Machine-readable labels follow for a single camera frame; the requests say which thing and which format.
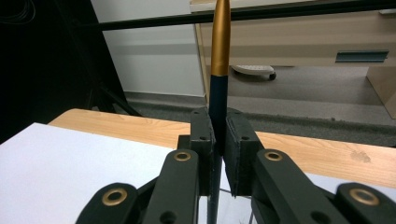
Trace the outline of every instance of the gray floor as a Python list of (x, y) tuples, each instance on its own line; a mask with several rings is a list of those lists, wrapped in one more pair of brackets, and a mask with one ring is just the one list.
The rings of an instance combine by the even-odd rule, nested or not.
[(251, 114), (396, 126), (367, 67), (275, 67), (277, 77), (229, 77), (229, 106)]
[[(228, 107), (244, 112), (256, 131), (392, 147), (392, 119), (365, 77), (366, 67), (275, 67), (276, 80), (229, 77)], [(199, 97), (126, 92), (148, 118), (190, 121)]]

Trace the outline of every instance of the metal bar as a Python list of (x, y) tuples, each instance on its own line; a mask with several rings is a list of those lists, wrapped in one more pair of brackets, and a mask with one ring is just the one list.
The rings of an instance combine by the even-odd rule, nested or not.
[[(345, 0), (345, 1), (311, 1), (274, 5), (269, 7), (238, 8), (231, 12), (232, 21), (247, 21), (272, 18), (286, 18), (299, 16), (314, 16), (323, 14), (347, 13), (355, 11), (370, 11), (387, 8), (396, 8), (394, 0)], [(75, 28), (81, 30), (123, 30), (170, 25), (184, 25), (207, 23), (213, 21), (213, 12), (200, 12), (170, 17), (158, 17), (130, 21), (110, 21), (91, 24), (80, 24)]]
[(170, 152), (158, 176), (143, 224), (196, 223), (198, 196), (198, 155), (187, 149)]
[(259, 151), (254, 171), (252, 197), (273, 207), (279, 223), (348, 223), (286, 153)]
[(191, 112), (190, 149), (199, 155), (199, 185), (200, 195), (210, 195), (210, 179), (214, 169), (215, 133), (206, 107), (194, 109)]

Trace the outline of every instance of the screw hole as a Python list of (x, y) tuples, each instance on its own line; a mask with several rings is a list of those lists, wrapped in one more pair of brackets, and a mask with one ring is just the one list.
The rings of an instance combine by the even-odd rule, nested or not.
[(161, 217), (160, 217), (160, 221), (163, 224), (173, 224), (176, 221), (176, 214), (174, 212), (164, 212)]
[(121, 197), (121, 193), (119, 192), (112, 192), (110, 195), (108, 195), (109, 200), (117, 200)]
[(311, 213), (312, 219), (314, 219), (318, 224), (329, 224), (331, 223), (330, 218), (326, 214), (321, 212)]
[(125, 189), (117, 188), (108, 190), (102, 197), (102, 203), (106, 206), (114, 206), (122, 203), (128, 193)]
[(177, 161), (187, 161), (191, 159), (191, 155), (187, 152), (178, 152), (177, 154), (175, 154), (174, 158)]

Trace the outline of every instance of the wall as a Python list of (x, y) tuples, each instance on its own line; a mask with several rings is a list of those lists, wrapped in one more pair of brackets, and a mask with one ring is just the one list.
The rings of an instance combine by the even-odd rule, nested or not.
[[(189, 14), (188, 0), (92, 0), (99, 22)], [(193, 25), (105, 31), (124, 91), (204, 96)]]

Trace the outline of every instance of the white paper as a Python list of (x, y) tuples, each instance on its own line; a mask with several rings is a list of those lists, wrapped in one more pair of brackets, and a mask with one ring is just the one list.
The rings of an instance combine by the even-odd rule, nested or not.
[(141, 187), (171, 148), (33, 124), (0, 146), (0, 223), (75, 223), (102, 187)]

